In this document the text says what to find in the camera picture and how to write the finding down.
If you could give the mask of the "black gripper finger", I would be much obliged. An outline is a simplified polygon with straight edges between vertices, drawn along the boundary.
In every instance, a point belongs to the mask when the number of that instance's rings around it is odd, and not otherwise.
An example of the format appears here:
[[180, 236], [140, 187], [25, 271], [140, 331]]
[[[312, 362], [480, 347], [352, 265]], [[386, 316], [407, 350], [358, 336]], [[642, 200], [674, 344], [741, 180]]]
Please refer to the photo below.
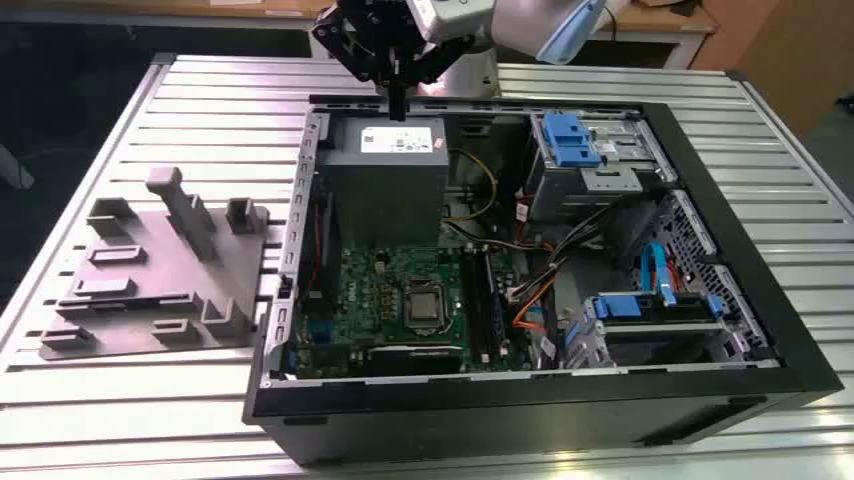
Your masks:
[[419, 84], [432, 84], [464, 53], [464, 38], [436, 44], [427, 51], [403, 51], [398, 60], [398, 120], [408, 113], [408, 91]]
[[360, 82], [372, 82], [388, 100], [388, 118], [399, 120], [399, 78], [395, 51], [383, 31], [359, 13], [352, 19], [343, 9], [327, 9], [318, 17], [311, 37]]

